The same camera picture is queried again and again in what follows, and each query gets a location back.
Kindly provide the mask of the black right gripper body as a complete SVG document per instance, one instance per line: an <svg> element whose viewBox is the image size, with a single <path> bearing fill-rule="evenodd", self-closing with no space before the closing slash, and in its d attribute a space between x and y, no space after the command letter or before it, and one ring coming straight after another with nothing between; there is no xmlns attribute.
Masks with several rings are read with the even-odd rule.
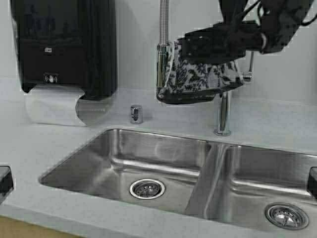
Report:
<svg viewBox="0 0 317 238"><path fill-rule="evenodd" d="M255 21L222 22L185 34L181 43L182 59L219 65L243 58L247 51L261 51L263 35Z"/></svg>

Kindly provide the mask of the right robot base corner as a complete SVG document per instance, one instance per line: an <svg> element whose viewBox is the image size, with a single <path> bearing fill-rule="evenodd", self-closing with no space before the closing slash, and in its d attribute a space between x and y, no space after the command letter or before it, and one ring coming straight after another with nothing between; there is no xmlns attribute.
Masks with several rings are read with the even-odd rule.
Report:
<svg viewBox="0 0 317 238"><path fill-rule="evenodd" d="M307 182L307 191L317 199L317 168L312 167L309 171L309 177Z"/></svg>

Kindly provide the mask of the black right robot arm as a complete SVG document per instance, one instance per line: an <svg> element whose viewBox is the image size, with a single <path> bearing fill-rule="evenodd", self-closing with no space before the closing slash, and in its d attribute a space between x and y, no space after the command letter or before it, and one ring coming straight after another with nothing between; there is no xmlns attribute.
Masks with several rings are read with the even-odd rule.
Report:
<svg viewBox="0 0 317 238"><path fill-rule="evenodd" d="M190 63L223 64L243 58L247 51L271 54L282 51L306 21L312 0L219 1L222 21L185 34L181 56Z"/></svg>

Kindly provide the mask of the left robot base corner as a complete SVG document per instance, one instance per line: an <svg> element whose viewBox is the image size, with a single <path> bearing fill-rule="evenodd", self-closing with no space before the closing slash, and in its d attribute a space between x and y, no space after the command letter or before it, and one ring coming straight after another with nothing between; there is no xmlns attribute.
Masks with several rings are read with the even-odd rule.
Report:
<svg viewBox="0 0 317 238"><path fill-rule="evenodd" d="M12 171L9 166L0 167L0 203L14 190Z"/></svg>

